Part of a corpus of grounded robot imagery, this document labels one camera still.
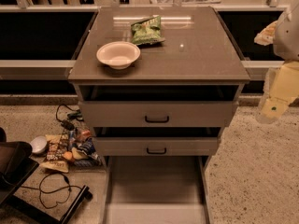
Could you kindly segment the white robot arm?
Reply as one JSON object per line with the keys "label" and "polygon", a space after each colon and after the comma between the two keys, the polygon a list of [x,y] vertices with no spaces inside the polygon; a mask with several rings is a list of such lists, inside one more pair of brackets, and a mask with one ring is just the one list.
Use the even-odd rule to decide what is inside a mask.
{"label": "white robot arm", "polygon": [[280,68],[269,68],[256,119],[270,124],[277,121],[299,97],[299,0],[294,0],[276,21],[258,33],[254,42],[273,45],[284,60]]}

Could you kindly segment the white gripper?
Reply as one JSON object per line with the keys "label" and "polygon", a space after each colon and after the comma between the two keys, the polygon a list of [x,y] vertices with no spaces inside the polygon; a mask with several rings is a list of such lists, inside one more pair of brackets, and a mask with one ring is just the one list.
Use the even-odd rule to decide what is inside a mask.
{"label": "white gripper", "polygon": [[276,122],[299,96],[299,62],[285,62],[270,70],[269,97],[263,96],[258,105],[256,120],[261,124]]}

